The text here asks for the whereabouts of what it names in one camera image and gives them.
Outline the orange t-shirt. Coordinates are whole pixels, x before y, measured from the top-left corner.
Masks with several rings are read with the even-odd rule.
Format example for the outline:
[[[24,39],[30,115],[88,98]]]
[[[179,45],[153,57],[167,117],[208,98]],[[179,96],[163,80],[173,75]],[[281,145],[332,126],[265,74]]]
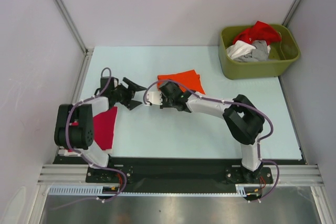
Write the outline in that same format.
[[[191,90],[205,94],[201,84],[201,77],[194,69],[180,73],[158,75],[158,80],[165,79],[177,81]]]

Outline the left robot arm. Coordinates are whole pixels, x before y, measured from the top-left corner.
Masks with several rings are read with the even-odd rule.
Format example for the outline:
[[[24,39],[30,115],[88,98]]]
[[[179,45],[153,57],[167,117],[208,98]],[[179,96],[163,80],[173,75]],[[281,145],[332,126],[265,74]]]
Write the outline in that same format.
[[[120,103],[128,110],[142,104],[134,100],[136,92],[146,90],[127,78],[119,83],[114,77],[101,77],[100,87],[94,96],[74,105],[62,104],[58,108],[54,141],[57,146],[78,154],[89,167],[98,170],[98,176],[105,182],[110,182],[118,175],[123,182],[127,180],[124,172],[109,165],[110,157],[95,140],[93,119],[104,112],[108,112],[115,104]]]

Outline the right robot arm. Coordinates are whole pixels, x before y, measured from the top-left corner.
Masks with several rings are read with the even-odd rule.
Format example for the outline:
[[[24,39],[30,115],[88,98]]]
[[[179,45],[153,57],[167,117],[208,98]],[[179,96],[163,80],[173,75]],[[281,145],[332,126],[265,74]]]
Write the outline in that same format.
[[[258,137],[263,131],[265,118],[254,105],[238,95],[228,104],[225,101],[202,96],[195,91],[182,91],[178,84],[165,81],[159,85],[160,108],[175,108],[188,113],[203,113],[223,119],[235,140],[241,144],[241,171],[246,182],[254,183],[261,177],[263,167],[258,157]]]

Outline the folded magenta t-shirt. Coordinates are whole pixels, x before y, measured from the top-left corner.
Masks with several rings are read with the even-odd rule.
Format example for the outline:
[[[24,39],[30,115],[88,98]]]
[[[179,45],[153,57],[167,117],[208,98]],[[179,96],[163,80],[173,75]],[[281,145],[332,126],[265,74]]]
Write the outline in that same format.
[[[97,143],[103,151],[111,149],[117,112],[113,107],[94,116],[90,105],[77,107],[68,128],[70,146],[87,150]]]

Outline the white t-shirt in bin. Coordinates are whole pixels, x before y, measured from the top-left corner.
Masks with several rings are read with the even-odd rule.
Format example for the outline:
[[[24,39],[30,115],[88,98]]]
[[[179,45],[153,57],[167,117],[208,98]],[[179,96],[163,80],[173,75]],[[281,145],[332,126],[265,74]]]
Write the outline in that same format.
[[[226,49],[226,53],[230,59],[235,60],[236,58],[251,53],[253,49],[256,49],[256,47],[242,40],[238,40]]]

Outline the grey t-shirt in bin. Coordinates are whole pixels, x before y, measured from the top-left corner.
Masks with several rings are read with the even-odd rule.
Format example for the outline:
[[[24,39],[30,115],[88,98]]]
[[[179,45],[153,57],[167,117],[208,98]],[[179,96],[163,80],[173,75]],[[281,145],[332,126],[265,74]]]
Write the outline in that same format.
[[[253,49],[251,53],[236,58],[238,62],[262,62],[269,60],[270,46],[267,45],[265,40],[255,40],[252,42],[256,49]]]

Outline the red t-shirt in bin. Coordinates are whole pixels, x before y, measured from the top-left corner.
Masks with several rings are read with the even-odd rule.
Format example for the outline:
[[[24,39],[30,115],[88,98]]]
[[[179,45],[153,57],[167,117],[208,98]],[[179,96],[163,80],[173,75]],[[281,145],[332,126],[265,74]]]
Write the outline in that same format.
[[[257,21],[253,27],[249,27],[238,34],[234,38],[233,44],[239,40],[250,45],[256,40],[264,40],[268,46],[274,42],[281,42],[281,37],[270,25]]]

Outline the olive green plastic bin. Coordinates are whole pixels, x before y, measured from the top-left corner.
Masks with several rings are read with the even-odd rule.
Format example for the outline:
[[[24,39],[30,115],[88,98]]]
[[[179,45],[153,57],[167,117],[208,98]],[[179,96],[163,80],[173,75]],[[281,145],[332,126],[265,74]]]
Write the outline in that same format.
[[[224,76],[236,80],[280,76],[301,52],[288,28],[257,21],[224,28],[218,55]]]

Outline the left aluminium corner post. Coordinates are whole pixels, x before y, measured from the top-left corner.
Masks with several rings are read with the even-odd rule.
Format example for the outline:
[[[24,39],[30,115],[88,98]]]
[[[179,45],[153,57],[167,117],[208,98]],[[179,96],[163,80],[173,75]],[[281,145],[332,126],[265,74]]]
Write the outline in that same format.
[[[80,51],[83,53],[83,55],[85,56],[88,52],[88,49],[85,45],[85,43],[83,42],[82,37],[79,34],[78,28],[74,22],[74,20],[72,19],[65,3],[63,0],[53,0],[56,7],[58,8],[66,26],[68,27],[71,35],[73,36],[76,44],[78,45]]]

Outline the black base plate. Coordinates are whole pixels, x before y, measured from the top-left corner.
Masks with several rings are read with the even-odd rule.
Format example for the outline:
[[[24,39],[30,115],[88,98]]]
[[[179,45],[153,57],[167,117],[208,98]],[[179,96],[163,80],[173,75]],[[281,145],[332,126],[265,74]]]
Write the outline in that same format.
[[[106,170],[87,169],[87,183],[122,183],[126,193],[215,194],[232,193],[238,184],[263,187],[274,182],[270,168],[259,179],[246,182],[239,159],[114,157],[109,166],[124,172],[127,180]]]

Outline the aluminium frame rail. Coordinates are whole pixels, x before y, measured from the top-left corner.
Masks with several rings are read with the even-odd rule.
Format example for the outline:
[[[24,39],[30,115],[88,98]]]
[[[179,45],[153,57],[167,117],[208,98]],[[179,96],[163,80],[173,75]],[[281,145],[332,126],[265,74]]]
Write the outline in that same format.
[[[38,185],[86,185],[88,165],[47,164],[41,169]],[[280,165],[278,186],[323,186],[317,165]]]

